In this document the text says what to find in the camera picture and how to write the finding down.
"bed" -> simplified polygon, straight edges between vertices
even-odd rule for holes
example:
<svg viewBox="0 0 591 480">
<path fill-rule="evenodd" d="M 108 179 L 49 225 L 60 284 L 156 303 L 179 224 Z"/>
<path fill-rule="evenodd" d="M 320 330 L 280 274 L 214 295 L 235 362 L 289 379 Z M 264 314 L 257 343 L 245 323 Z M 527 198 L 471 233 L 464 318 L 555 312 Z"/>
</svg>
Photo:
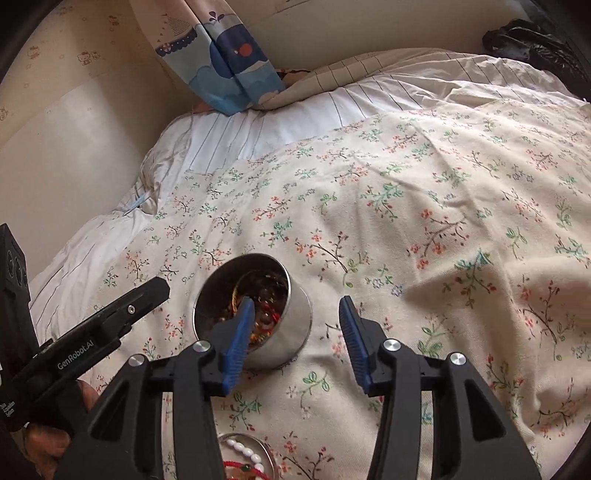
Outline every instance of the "bed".
<svg viewBox="0 0 591 480">
<path fill-rule="evenodd" d="M 39 340 L 166 278 L 171 299 L 86 375 L 100 392 L 133 353 L 195 340 L 218 266 L 268 253 L 310 296 L 312 332 L 293 362 L 244 373 L 215 403 L 220 434 L 265 439 L 286 479 L 365 477 L 381 401 L 348 365 L 336 312 L 349 294 L 416 351 L 468 355 L 551 478 L 591 420 L 589 105 L 526 64 L 438 49 L 357 56 L 280 95 L 274 111 L 168 126 L 118 208 L 31 282 Z M 163 458 L 175 478 L 170 431 Z"/>
</svg>

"red string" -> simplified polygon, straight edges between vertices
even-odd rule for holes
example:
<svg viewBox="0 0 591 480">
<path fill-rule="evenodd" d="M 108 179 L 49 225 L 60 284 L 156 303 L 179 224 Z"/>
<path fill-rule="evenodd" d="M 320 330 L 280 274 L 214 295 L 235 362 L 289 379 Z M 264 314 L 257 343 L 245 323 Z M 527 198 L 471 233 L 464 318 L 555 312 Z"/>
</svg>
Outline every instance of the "red string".
<svg viewBox="0 0 591 480">
<path fill-rule="evenodd" d="M 226 461 L 223 463 L 223 465 L 224 465 L 224 467 L 242 468 L 246 465 L 246 463 Z M 257 477 L 260 477 L 262 480 L 271 480 L 268 476 L 266 476 L 266 474 L 264 474 L 260 470 L 257 470 L 254 467 L 252 467 L 248 471 L 248 473 L 252 473 L 253 475 L 256 475 Z"/>
</svg>

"blue rubber fingertip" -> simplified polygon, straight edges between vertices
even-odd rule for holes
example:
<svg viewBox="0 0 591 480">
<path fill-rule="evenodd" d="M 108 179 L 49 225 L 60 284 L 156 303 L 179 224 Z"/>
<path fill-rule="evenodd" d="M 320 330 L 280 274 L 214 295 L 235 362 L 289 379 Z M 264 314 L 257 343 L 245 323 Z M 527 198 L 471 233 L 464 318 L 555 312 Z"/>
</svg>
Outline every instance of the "blue rubber fingertip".
<svg viewBox="0 0 591 480">
<path fill-rule="evenodd" d="M 357 384 L 363 388 L 365 394 L 368 394 L 369 387 L 372 385 L 369 371 L 369 354 L 361 339 L 355 317 L 356 313 L 351 311 L 346 299 L 341 299 L 339 303 L 339 323 L 349 352 L 351 367 L 353 367 Z"/>
<path fill-rule="evenodd" d="M 243 299 L 237 317 L 240 318 L 236 332 L 228 350 L 222 353 L 222 390 L 228 395 L 238 383 L 244 359 L 248 351 L 248 341 L 255 318 L 255 304 L 251 299 Z"/>
</svg>

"curtain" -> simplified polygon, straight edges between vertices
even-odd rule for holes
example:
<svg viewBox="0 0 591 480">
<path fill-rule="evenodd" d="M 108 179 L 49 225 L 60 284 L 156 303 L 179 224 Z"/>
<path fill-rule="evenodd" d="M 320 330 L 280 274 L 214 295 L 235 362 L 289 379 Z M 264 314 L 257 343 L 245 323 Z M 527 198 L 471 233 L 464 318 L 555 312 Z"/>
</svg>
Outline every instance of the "curtain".
<svg viewBox="0 0 591 480">
<path fill-rule="evenodd" d="M 285 89 L 224 0 L 131 0 L 156 53 L 212 108 L 233 115 Z"/>
</svg>

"floral bedspread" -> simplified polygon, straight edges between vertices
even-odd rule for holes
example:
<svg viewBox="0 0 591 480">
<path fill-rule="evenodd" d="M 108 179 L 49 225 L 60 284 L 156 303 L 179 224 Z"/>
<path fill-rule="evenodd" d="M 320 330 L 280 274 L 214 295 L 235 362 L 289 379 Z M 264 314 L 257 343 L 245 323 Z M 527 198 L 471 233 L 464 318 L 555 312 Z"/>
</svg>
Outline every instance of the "floral bedspread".
<svg viewBox="0 0 591 480">
<path fill-rule="evenodd" d="M 504 100 L 447 105 L 375 116 L 212 176 L 188 171 L 89 313 L 154 275 L 171 299 L 90 381 L 101 391 L 133 353 L 191 344 L 208 275 L 265 252 L 309 295 L 312 332 L 283 369 L 244 373 L 216 399 L 220 433 L 266 439 L 284 478 L 366 478 L 382 399 L 363 395 L 349 365 L 337 318 L 348 294 L 415 351 L 464 352 L 549 478 L 591 420 L 590 118 Z M 169 427 L 170 395 L 164 404 Z M 420 478 L 430 478 L 428 397 L 422 412 Z"/>
</svg>

